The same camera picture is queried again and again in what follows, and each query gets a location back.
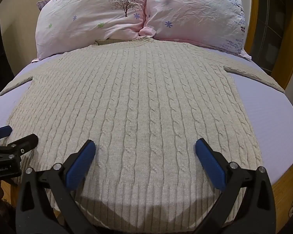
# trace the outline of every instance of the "yellow wooden trim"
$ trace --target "yellow wooden trim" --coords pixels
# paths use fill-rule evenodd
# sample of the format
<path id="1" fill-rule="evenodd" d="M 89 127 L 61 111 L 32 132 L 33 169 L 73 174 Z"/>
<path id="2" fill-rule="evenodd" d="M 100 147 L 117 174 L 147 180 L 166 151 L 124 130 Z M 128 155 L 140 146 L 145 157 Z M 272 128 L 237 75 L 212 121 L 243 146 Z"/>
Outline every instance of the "yellow wooden trim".
<path id="1" fill-rule="evenodd" d="M 244 50 L 249 54 L 251 52 L 258 14 L 258 0 L 252 0 L 250 23 L 248 26 L 247 37 L 244 45 Z"/>
<path id="2" fill-rule="evenodd" d="M 285 89 L 293 73 L 293 5 L 287 4 L 286 21 L 279 54 L 271 76 Z"/>

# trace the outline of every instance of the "bed sheet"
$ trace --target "bed sheet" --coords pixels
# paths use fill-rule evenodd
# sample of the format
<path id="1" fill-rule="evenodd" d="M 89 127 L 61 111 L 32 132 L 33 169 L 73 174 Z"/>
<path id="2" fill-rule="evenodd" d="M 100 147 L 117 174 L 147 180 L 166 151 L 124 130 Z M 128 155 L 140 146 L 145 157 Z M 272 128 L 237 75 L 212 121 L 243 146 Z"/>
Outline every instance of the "bed sheet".
<path id="1" fill-rule="evenodd" d="M 260 70 L 254 62 L 245 58 L 224 52 L 222 54 Z M 31 63 L 17 76 L 59 56 L 61 54 Z M 264 167 L 273 184 L 293 164 L 293 106 L 283 93 L 269 86 L 240 75 L 231 76 L 254 128 Z M 27 82 L 0 97 L 0 127 L 7 125 L 13 108 L 30 85 L 31 82 Z"/>

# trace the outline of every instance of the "mattress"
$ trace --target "mattress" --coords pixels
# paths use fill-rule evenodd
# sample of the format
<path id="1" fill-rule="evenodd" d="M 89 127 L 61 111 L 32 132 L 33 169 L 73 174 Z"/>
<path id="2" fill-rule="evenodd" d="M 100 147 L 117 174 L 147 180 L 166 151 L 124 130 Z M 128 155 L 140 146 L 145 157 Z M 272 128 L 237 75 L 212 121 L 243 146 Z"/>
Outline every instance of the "mattress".
<path id="1" fill-rule="evenodd" d="M 252 61 L 222 52 L 223 55 L 243 62 L 253 68 L 260 68 Z M 47 61 L 61 56 L 48 57 L 26 66 L 20 76 Z M 264 167 L 271 183 L 275 183 L 293 164 L 293 106 L 287 97 L 275 89 L 249 78 L 231 74 L 249 120 L 258 140 Z M 0 97 L 0 127 L 7 120 L 22 95 L 29 88 L 27 82 Z"/>

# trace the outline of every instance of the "floral pillow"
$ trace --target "floral pillow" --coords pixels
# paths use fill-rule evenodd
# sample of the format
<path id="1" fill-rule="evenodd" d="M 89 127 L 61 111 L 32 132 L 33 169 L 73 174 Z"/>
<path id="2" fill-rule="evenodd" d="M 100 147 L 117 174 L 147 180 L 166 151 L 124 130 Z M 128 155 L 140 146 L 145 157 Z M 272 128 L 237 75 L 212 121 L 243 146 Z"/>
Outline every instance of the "floral pillow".
<path id="1" fill-rule="evenodd" d="M 245 37 L 241 0 L 147 0 L 140 35 L 240 54 Z"/>
<path id="2" fill-rule="evenodd" d="M 143 28 L 145 0 L 50 0 L 36 27 L 38 59 L 94 44 L 134 40 Z"/>

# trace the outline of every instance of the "cable knit sweater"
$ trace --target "cable knit sweater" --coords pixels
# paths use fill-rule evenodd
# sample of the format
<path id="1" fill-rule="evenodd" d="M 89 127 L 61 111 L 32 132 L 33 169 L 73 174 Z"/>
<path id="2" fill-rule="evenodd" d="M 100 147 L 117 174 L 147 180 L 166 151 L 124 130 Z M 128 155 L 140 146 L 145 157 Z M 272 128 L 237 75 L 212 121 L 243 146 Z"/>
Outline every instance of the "cable knit sweater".
<path id="1" fill-rule="evenodd" d="M 38 171 L 91 139 L 97 153 L 75 197 L 91 222 L 125 232 L 192 230 L 219 195 L 194 153 L 197 139 L 243 168 L 262 164 L 225 69 L 281 88 L 261 71 L 191 44 L 108 42 L 65 53 L 9 83 L 1 95 L 32 80 L 2 144 L 37 134 L 38 147 L 21 167 Z"/>

